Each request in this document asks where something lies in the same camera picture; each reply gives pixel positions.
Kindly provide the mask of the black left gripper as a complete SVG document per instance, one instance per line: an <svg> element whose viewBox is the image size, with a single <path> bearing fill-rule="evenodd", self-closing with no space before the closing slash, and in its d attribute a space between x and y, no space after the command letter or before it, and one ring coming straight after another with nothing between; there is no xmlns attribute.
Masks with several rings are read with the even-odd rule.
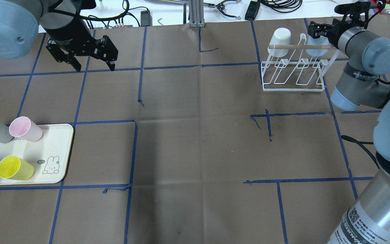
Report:
<svg viewBox="0 0 390 244"><path fill-rule="evenodd" d="M46 29L49 36L46 49L56 62L70 64L80 72L82 65L76 57L93 57L104 61L110 71L115 70L118 49L107 35L95 39L82 20L72 20L59 29Z"/></svg>

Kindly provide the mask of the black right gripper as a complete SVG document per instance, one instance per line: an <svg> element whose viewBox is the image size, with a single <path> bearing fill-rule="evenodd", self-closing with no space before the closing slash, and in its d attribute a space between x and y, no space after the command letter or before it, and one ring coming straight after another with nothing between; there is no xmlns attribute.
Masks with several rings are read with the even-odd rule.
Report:
<svg viewBox="0 0 390 244"><path fill-rule="evenodd" d="M345 47L349 39L342 37L346 31L354 27L354 22L351 19L343 17L342 20L334 19L331 24L318 24L311 21L308 25L308 35L315 39L327 37L329 43L336 48Z"/></svg>

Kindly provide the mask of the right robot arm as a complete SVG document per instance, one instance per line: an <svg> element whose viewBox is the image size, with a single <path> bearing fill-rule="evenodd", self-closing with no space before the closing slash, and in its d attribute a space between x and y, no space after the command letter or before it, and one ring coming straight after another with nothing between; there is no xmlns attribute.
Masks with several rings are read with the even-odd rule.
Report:
<svg viewBox="0 0 390 244"><path fill-rule="evenodd" d="M381 109L373 130L379 170L342 215L327 243L390 244L390 83L379 80L390 72L390 39L368 31L360 18L311 22L308 34L314 39L327 37L349 58L331 95L332 104L346 111L360 105Z"/></svg>

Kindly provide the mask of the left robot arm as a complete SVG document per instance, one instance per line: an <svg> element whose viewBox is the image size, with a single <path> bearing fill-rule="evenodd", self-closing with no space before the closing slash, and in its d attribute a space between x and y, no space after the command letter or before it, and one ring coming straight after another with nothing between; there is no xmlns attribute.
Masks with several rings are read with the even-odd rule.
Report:
<svg viewBox="0 0 390 244"><path fill-rule="evenodd" d="M96 8L94 0L0 0L0 57L14 59L30 51L41 26L48 34L46 49L56 62L82 65L76 57L93 57L115 69L118 49L106 35L95 39L82 10Z"/></svg>

